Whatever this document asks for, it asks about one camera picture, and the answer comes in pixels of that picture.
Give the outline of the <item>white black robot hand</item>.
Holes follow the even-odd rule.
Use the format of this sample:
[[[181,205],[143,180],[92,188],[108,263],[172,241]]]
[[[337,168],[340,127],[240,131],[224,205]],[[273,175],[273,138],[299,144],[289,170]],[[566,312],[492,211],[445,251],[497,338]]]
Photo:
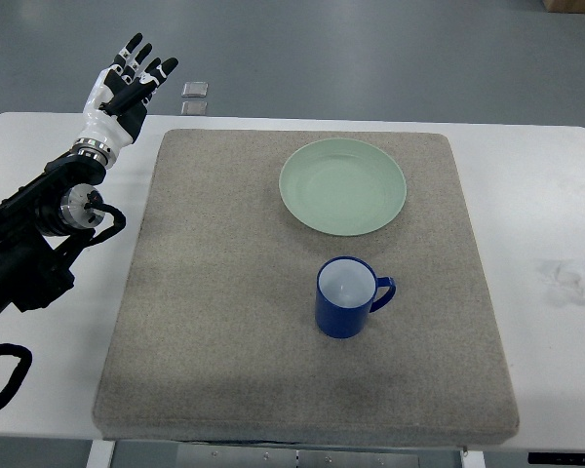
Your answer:
[[[178,65],[176,58],[148,61],[152,45],[142,40],[140,33],[133,36],[99,73],[83,108],[74,149],[107,169],[137,140],[149,102]]]

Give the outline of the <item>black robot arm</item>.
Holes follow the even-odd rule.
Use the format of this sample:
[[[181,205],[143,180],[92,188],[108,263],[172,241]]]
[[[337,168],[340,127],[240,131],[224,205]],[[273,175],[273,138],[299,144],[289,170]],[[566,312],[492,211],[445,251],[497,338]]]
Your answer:
[[[97,190],[115,160],[108,145],[81,137],[1,202],[0,314],[47,307],[73,288],[78,255],[125,228]]]

